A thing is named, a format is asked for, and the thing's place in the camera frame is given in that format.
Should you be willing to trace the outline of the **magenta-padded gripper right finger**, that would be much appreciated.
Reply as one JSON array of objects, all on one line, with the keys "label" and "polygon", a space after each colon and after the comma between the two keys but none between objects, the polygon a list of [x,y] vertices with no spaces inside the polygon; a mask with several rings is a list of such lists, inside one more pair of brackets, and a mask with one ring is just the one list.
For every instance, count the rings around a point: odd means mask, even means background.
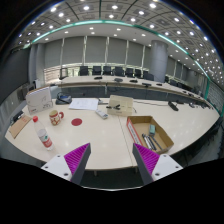
[{"label": "magenta-padded gripper right finger", "polygon": [[133,144],[132,153],[137,162],[144,185],[182,169],[182,166],[169,155],[159,155],[136,143]]}]

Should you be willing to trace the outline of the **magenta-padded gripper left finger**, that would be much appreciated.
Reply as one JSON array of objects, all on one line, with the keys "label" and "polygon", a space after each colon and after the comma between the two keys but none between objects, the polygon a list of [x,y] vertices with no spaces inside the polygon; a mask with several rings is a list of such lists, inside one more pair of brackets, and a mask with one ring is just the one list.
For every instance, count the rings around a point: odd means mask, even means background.
[{"label": "magenta-padded gripper left finger", "polygon": [[79,185],[90,154],[91,145],[87,143],[65,155],[57,154],[42,169]]}]

